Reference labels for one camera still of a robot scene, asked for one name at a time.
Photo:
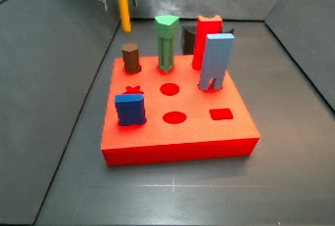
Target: green pentagonal prism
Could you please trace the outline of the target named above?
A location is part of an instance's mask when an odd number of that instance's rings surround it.
[[[175,62],[175,37],[180,29],[180,18],[160,16],[155,18],[159,36],[159,66],[168,73]]]

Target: red rectangular block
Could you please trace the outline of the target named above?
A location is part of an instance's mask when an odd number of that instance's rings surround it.
[[[159,58],[145,57],[141,72],[126,74],[116,60],[101,143],[109,166],[252,153],[259,132],[232,77],[227,72],[222,90],[201,91],[192,62],[193,56],[176,56],[167,74]],[[134,90],[144,93],[147,124],[122,127],[114,97]]]

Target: light blue rectangular block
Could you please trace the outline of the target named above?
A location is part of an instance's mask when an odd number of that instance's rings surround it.
[[[231,59],[235,35],[232,33],[208,34],[199,88],[222,89]]]

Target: gray table surface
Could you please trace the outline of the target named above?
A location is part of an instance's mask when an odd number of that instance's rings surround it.
[[[106,166],[114,58],[128,42],[157,54],[153,21],[133,26],[118,30],[37,224],[334,224],[334,113],[264,23],[226,23],[236,29],[230,71],[262,134],[251,157]],[[181,34],[177,41],[181,54]]]

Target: red pillar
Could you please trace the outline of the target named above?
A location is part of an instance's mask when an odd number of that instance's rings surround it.
[[[214,18],[210,19],[203,16],[197,16],[195,60],[193,60],[193,68],[197,70],[201,70],[203,66],[206,35],[222,33],[223,26],[224,22],[220,16],[215,16]]]

